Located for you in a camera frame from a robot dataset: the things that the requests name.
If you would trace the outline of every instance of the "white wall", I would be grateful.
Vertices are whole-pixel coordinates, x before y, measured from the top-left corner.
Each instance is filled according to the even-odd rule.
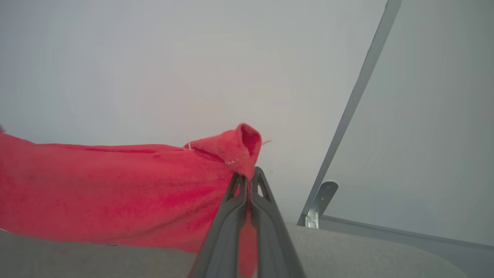
[[[0,2],[0,124],[38,143],[186,142],[247,122],[296,221],[385,0]]]
[[[328,215],[494,245],[494,2],[403,1]]]

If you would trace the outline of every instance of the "gray surface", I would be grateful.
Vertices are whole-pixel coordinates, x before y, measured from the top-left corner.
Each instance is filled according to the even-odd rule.
[[[386,9],[384,10],[381,21],[379,22],[379,26],[377,27],[374,38],[372,39],[372,43],[370,44],[367,56],[364,60],[364,63],[362,64],[362,68],[360,69],[359,77],[352,89],[352,93],[350,94],[350,98],[348,99],[348,103],[345,107],[343,115],[341,116],[338,127],[334,132],[333,140],[329,145],[326,156],[324,157],[321,168],[319,169],[316,180],[314,181],[314,185],[312,186],[312,189],[309,193],[309,197],[305,202],[302,214],[300,215],[300,218],[298,220],[299,225],[304,225],[305,215],[309,211],[312,201],[316,196],[317,190],[323,182],[323,178],[328,171],[329,165],[333,160],[333,157],[336,154],[336,150],[338,149],[338,146],[343,139],[343,135],[345,135],[346,129],[350,124],[350,120],[352,119],[353,114],[357,109],[357,105],[359,104],[362,94],[366,89],[367,83],[371,78],[374,67],[377,64],[377,60],[379,60],[379,56],[381,55],[389,32],[391,31],[391,27],[393,26],[393,22],[395,21],[396,15],[398,14],[401,3],[402,0],[388,0],[388,3],[386,4]]]
[[[414,247],[288,225],[308,278],[464,278]],[[194,255],[177,250],[50,242],[0,232],[0,277],[183,278]]]
[[[398,231],[323,216],[320,228],[386,241],[398,242],[435,254],[458,267],[470,278],[492,278],[494,274],[494,246]]]

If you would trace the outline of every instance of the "gray strip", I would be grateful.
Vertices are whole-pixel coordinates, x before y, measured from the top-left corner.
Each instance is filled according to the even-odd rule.
[[[345,131],[350,124],[350,120],[357,109],[357,105],[359,104],[360,98],[366,89],[367,83],[371,78],[372,72],[374,70],[375,65],[377,64],[377,60],[381,55],[382,49],[384,47],[384,43],[388,38],[389,32],[391,31],[391,27],[393,26],[393,22],[395,21],[396,15],[398,14],[398,10],[400,9],[402,0],[388,0],[386,3],[386,7],[384,9],[384,13],[382,14],[381,21],[377,26],[377,30],[374,34],[374,38],[370,43],[369,50],[367,51],[367,56],[362,64],[362,68],[360,69],[359,77],[357,78],[357,82],[353,87],[350,98],[348,99],[348,103],[345,107],[345,111],[343,112],[343,116],[341,116],[341,120],[334,132],[333,140],[329,145],[328,152],[326,153],[326,157],[324,158],[323,164],[319,169],[319,173],[317,174],[316,181],[312,186],[312,189],[309,193],[309,197],[307,201],[305,201],[304,208],[302,210],[302,214],[298,219],[297,225],[303,226],[305,224],[305,215],[309,211],[309,207],[316,197],[317,190],[321,183],[323,182],[324,176],[328,171],[329,165],[334,158],[334,154],[338,149],[339,144],[341,143],[341,139],[343,135],[345,135]]]
[[[333,222],[340,222],[340,223],[358,226],[358,227],[364,227],[364,228],[379,230],[379,231],[392,232],[392,233],[403,234],[403,235],[407,235],[407,236],[418,237],[418,238],[423,238],[423,239],[428,239],[428,240],[433,240],[433,241],[440,241],[440,242],[445,242],[445,243],[449,243],[449,244],[461,245],[461,246],[465,246],[465,247],[473,247],[473,248],[480,248],[480,249],[485,249],[485,250],[489,250],[489,251],[494,251],[494,246],[480,244],[480,243],[474,243],[474,242],[468,242],[468,241],[463,241],[463,240],[445,238],[445,237],[428,235],[428,234],[417,233],[417,232],[408,232],[408,231],[403,231],[403,230],[397,230],[397,229],[393,229],[393,228],[376,226],[376,225],[366,224],[366,223],[362,223],[362,222],[355,222],[355,221],[337,218],[337,217],[333,217],[333,216],[327,216],[327,215],[322,215],[321,219],[324,219],[327,221],[333,221]]]

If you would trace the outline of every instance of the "red fabric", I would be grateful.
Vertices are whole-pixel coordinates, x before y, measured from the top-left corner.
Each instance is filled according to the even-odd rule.
[[[57,241],[197,253],[234,172],[252,178],[261,136],[235,130],[168,145],[34,144],[0,133],[0,229]],[[241,275],[256,268],[241,231]]]

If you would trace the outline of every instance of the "gray table surface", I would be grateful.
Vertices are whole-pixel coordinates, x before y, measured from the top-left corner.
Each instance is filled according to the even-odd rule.
[[[438,256],[397,243],[287,224],[308,278],[464,278]],[[53,242],[0,231],[2,278],[184,278],[194,254]]]

